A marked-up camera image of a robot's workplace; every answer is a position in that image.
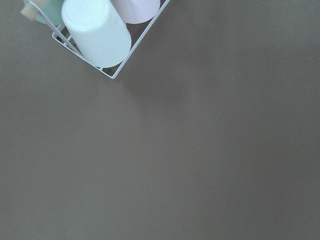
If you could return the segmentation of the green plastic cup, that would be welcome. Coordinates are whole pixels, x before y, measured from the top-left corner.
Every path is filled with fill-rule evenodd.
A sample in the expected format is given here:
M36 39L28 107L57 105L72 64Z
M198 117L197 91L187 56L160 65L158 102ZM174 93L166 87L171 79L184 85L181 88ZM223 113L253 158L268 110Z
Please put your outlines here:
M42 12L46 15L46 17L55 25L63 24L62 19L62 6L64 0L48 0L47 4L43 7ZM42 15L39 13L35 18L36 21L46 24Z

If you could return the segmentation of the white plastic cup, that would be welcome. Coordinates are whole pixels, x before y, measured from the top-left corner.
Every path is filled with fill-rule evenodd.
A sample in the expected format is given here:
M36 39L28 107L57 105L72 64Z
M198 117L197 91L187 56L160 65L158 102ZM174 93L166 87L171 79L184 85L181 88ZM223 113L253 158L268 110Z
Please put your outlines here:
M90 64L110 68L129 55L131 35L109 0L65 0L61 16Z

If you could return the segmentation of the pink plastic cup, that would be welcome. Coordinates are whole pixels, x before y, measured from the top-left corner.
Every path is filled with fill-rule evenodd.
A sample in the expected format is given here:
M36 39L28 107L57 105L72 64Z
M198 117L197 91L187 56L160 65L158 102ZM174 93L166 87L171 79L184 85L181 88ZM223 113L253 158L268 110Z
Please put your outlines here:
M152 19L161 6L160 0L111 0L121 19L128 24L140 24Z

